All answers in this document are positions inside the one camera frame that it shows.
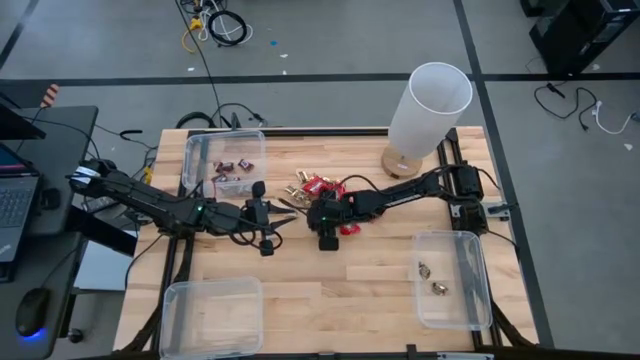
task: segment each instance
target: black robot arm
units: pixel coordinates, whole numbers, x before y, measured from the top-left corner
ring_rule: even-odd
[[[178,237],[195,232],[228,235],[239,245],[253,245],[263,256],[273,255],[280,245],[274,246],[269,236],[276,234],[280,237],[276,228],[293,220],[269,222],[269,213],[291,213],[292,210],[277,208],[263,201],[264,182],[253,185],[253,198],[247,200],[243,208],[213,198],[173,196],[130,178],[109,160],[83,161],[70,176],[69,184],[80,195],[93,198],[108,196],[149,216],[160,233]],[[242,237],[243,240],[239,240],[236,237],[245,232],[253,233],[252,239]],[[257,245],[253,244],[256,232],[262,238]]]
[[[455,194],[440,185],[443,176],[453,179]],[[470,165],[441,166],[383,190],[349,192],[341,199],[336,199],[332,191],[324,192],[311,203],[307,225],[318,233],[320,250],[335,251],[339,248],[336,227],[371,221],[389,208],[425,197],[437,197],[451,205],[460,205],[463,218],[475,224],[474,232],[486,228],[486,217],[480,205],[484,197],[480,175],[478,169]]]

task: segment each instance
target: concrete floor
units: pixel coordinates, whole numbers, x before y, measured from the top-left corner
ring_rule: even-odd
[[[0,46],[18,23],[26,0],[0,2]],[[528,39],[533,21],[514,0],[463,0],[485,74],[526,74],[537,56]],[[470,73],[452,1],[229,0],[256,30],[247,44],[203,51],[214,76],[410,73],[443,61]],[[6,79],[110,79],[204,76],[201,60],[179,44],[184,29],[171,1],[40,1],[0,69],[0,90],[16,98],[36,83]],[[596,72],[640,72],[640,21],[595,62]],[[539,60],[529,65],[545,73]],[[601,132],[591,116],[583,132],[577,119],[557,120],[535,102],[540,82],[487,82],[489,100],[518,194],[555,346],[639,353],[640,124],[619,136]],[[277,126],[388,125],[404,81],[280,82],[218,85],[221,102],[242,102]],[[640,81],[571,82],[604,102],[601,120],[619,128],[640,108]],[[571,101],[541,94],[558,112]],[[213,112],[208,85],[65,86],[56,106],[96,105],[98,123],[113,130],[143,129],[157,143],[191,111]],[[239,111],[240,119],[248,116]],[[460,125],[485,125],[476,97]],[[137,169],[143,148],[95,130],[103,157],[125,171]],[[625,144],[635,146],[631,151]],[[111,350],[121,295],[78,299],[72,325],[91,331],[82,345],[60,344],[52,358],[68,359]],[[101,315],[86,314],[104,304]]]

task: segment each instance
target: black desk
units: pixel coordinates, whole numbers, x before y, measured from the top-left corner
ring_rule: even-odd
[[[25,109],[22,114],[33,117],[38,109]],[[98,109],[95,106],[54,107],[44,109],[38,119],[76,127],[91,135]],[[53,351],[60,330],[70,319],[73,296],[71,286],[78,270],[82,249],[63,263],[49,278],[45,287],[51,291],[44,329],[31,339],[21,338],[15,330],[15,313],[24,294],[42,285],[49,272],[60,260],[86,238],[112,247],[116,251],[133,254],[136,239],[124,232],[88,216],[71,205],[73,193],[65,175],[72,174],[83,160],[89,140],[82,133],[54,124],[35,123],[47,133],[43,140],[27,140],[18,154],[33,162],[43,174],[43,188],[56,188],[61,193],[61,206],[55,210],[36,208],[29,234],[20,244],[14,267],[14,281],[0,284],[0,359],[42,359]],[[5,142],[16,149],[20,141]],[[78,232],[67,232],[72,229]]]
[[[60,259],[82,241],[83,236],[80,233],[64,233],[55,237],[28,238],[21,244],[21,256],[14,281],[0,284],[0,292],[2,292],[1,359],[44,359],[51,354],[62,326],[64,310],[82,249],[69,256],[45,284],[45,287],[51,291],[51,296],[43,330],[32,338],[22,338],[15,329],[15,312],[22,296],[27,291],[42,285],[47,274],[60,262]]]
[[[33,118],[38,109],[24,109],[19,114]],[[53,107],[42,109],[38,120],[52,121],[78,128],[91,135],[98,117],[95,106]],[[73,193],[65,175],[72,174],[78,163],[84,160],[89,141],[82,133],[60,125],[36,121],[39,129],[47,133],[42,140],[25,140],[18,155],[31,161],[43,174],[42,189],[56,188],[60,191],[61,204],[55,210],[42,210],[37,207],[26,229],[28,236],[55,235],[64,230]],[[16,150],[21,141],[6,141],[5,144]]]

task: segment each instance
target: plastic container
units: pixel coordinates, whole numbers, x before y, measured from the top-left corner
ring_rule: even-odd
[[[430,270],[425,280],[420,264]],[[413,237],[415,309],[429,328],[482,330],[491,325],[492,313],[487,272],[480,239],[466,231],[430,231]],[[442,284],[444,295],[432,286]]]
[[[162,359],[211,360],[262,348],[263,295],[254,277],[175,283],[164,294]]]
[[[253,183],[264,181],[267,174],[265,146],[264,134],[260,131],[238,130],[192,136],[185,145],[182,185],[190,192],[202,180],[205,197],[251,196]],[[253,164],[253,169],[244,171],[238,166],[240,160]],[[232,162],[234,168],[226,175],[226,182],[216,182],[214,187],[212,178],[219,175],[215,171],[218,162]]]

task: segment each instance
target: desk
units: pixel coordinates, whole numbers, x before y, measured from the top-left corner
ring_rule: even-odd
[[[38,109],[24,109],[25,116],[33,117]],[[91,134],[98,109],[95,106],[60,107],[43,109],[38,119],[74,126]],[[13,282],[0,284],[2,307],[0,307],[0,359],[37,359],[48,357],[53,350],[58,333],[63,327],[64,315],[77,270],[82,249],[63,262],[47,281],[45,287],[51,291],[47,306],[44,331],[40,336],[24,340],[15,330],[15,314],[24,294],[42,285],[47,274],[58,262],[79,246],[83,240],[76,232],[63,232],[71,207],[73,193],[64,175],[72,173],[78,162],[84,159],[89,140],[72,129],[47,123],[36,126],[47,133],[42,140],[27,140],[18,154],[32,161],[43,174],[43,188],[60,190],[61,205],[55,210],[36,207],[25,232],[28,236],[20,244],[20,255],[15,267]],[[7,146],[16,149],[20,141],[7,141]],[[55,236],[39,236],[43,233]]]
[[[162,133],[153,186],[177,193],[188,133]],[[483,129],[462,127],[458,135],[464,159],[493,175]],[[286,197],[283,188],[296,183],[296,170],[333,178],[358,173],[379,187],[397,183],[380,167],[387,143],[386,136],[269,136],[265,198],[277,203],[275,198]],[[425,159],[422,170],[438,165],[434,153]],[[483,185],[486,201],[500,200],[486,178]],[[363,188],[364,183],[348,183],[350,190]],[[510,236],[508,223],[490,220],[489,227]],[[411,237],[430,229],[451,229],[446,203],[438,199],[389,209],[374,224],[363,224],[361,234],[341,237],[338,252],[318,251],[317,236],[302,217],[279,230],[285,242],[270,258],[261,258],[255,249],[237,246],[226,237],[198,234],[190,279],[252,275],[262,281],[265,337],[261,353],[403,352],[406,344],[416,344],[418,351],[473,350],[469,332],[426,329],[416,319],[407,281]],[[143,229],[136,254],[156,237],[154,228]],[[131,271],[115,349],[129,343],[157,303],[167,243],[156,244]],[[537,341],[513,246],[492,235],[482,236],[482,244],[494,299],[525,337]],[[174,271],[181,258],[176,256]],[[489,343],[489,336],[483,335]]]

